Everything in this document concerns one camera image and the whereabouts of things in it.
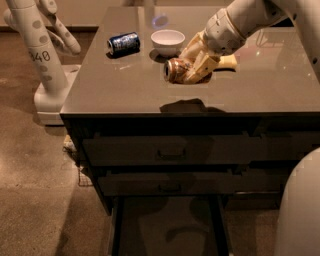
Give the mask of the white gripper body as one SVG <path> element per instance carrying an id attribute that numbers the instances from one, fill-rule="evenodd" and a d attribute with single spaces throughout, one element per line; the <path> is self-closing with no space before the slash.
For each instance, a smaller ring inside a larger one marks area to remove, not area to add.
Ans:
<path id="1" fill-rule="evenodd" d="M 246 41 L 231 21 L 226 8 L 213 15 L 202 31 L 205 48 L 200 52 L 208 53 L 210 56 L 232 55 Z"/>

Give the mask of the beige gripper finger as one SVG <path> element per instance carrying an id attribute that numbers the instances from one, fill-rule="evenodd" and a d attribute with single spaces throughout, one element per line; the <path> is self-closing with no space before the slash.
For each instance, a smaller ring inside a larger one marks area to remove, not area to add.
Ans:
<path id="1" fill-rule="evenodd" d="M 184 77 L 185 84 L 196 84 L 208 76 L 219 64 L 219 56 L 210 56 L 200 52 Z"/>
<path id="2" fill-rule="evenodd" d="M 197 32 L 187 46 L 182 50 L 179 57 L 182 59 L 195 59 L 200 51 L 205 48 L 203 34 L 203 31 Z"/>

